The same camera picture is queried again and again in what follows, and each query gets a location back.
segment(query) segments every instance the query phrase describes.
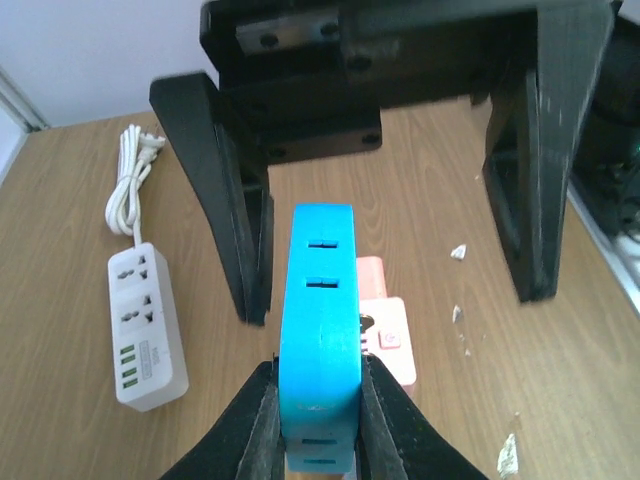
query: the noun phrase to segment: paint chip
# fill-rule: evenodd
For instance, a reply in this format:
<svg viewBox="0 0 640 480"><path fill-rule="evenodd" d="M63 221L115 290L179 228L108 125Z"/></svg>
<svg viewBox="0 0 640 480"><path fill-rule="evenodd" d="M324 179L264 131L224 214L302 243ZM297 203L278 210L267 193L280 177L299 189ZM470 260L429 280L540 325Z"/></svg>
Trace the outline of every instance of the paint chip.
<svg viewBox="0 0 640 480"><path fill-rule="evenodd" d="M518 452L516 436L513 433L507 437L498 455L498 473L503 480L518 473Z"/></svg>
<svg viewBox="0 0 640 480"><path fill-rule="evenodd" d="M451 258L455 259L455 260L464 260L464 257L467 255L467 245L466 244L462 244L459 245L458 247L454 248L451 251Z"/></svg>
<svg viewBox="0 0 640 480"><path fill-rule="evenodd" d="M458 323L462 320L462 309L458 305L453 307L453 315L451 319L453 320L453 323Z"/></svg>

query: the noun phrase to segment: power outlet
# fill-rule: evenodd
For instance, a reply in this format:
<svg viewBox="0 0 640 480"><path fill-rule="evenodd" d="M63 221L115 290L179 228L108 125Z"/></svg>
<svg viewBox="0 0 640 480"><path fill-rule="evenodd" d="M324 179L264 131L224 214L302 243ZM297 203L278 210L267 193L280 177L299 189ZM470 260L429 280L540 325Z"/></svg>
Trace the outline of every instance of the power outlet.
<svg viewBox="0 0 640 480"><path fill-rule="evenodd" d="M189 387L178 317L164 257L144 243L108 264L118 401L144 412Z"/></svg>

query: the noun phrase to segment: white power strip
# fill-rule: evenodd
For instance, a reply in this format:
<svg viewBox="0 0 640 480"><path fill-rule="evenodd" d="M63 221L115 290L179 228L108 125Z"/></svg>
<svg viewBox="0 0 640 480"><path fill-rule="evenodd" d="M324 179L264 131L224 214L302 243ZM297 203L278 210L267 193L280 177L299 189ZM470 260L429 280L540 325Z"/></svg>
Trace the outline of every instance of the white power strip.
<svg viewBox="0 0 640 480"><path fill-rule="evenodd" d="M135 240L133 248L111 257L107 272L116 397L140 412L189 388L169 267L153 245L140 240L138 189L163 145L163 138L141 135L133 125L122 134L118 182L105 212L114 233Z"/></svg>

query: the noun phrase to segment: pink object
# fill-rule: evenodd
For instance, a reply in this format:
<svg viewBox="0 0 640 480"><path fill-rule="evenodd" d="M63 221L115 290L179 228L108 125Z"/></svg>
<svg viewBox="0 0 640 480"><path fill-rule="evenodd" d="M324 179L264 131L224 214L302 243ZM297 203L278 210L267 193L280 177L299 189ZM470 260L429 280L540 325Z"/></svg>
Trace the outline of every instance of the pink object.
<svg viewBox="0 0 640 480"><path fill-rule="evenodd" d="M361 335L362 351L378 357L409 395L417 380L407 311L401 298L387 298L382 260L358 258L360 315L373 324Z"/></svg>

